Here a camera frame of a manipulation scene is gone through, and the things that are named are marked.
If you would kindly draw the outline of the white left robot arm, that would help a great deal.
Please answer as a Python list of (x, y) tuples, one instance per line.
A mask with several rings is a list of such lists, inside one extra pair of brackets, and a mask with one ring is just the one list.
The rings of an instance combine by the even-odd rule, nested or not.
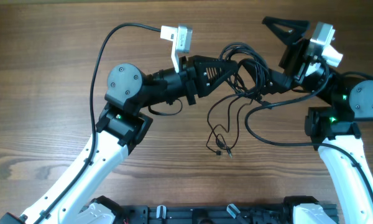
[(129, 63), (117, 65), (108, 75), (106, 106), (84, 149), (21, 216), (6, 213), (0, 223), (115, 223), (122, 216), (117, 205), (105, 198), (87, 200), (145, 137), (153, 120), (141, 109), (181, 97), (194, 105), (196, 96), (209, 95), (237, 71), (235, 61), (198, 55), (182, 57), (178, 69), (149, 75)]

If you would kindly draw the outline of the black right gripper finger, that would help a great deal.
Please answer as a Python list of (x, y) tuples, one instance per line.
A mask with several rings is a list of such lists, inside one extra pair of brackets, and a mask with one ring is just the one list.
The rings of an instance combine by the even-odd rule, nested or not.
[(285, 45), (296, 44), (310, 28), (309, 21), (280, 19), (269, 16), (263, 18), (262, 24)]
[(283, 73), (270, 68), (266, 69), (260, 65), (254, 65), (251, 71), (255, 87), (253, 93), (267, 95), (276, 93), (285, 93), (292, 87), (292, 79)]

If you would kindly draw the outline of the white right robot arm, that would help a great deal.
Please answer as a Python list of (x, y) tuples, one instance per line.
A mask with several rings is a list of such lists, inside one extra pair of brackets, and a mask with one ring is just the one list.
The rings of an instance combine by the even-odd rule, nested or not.
[(279, 63), (282, 71), (270, 71), (263, 94), (301, 87), (326, 103), (309, 108), (305, 133), (329, 171), (345, 221), (373, 223), (373, 176), (358, 126), (373, 121), (373, 77), (336, 71), (343, 56), (331, 44), (331, 24), (317, 23), (306, 39), (308, 21), (265, 17), (262, 22), (287, 47)]

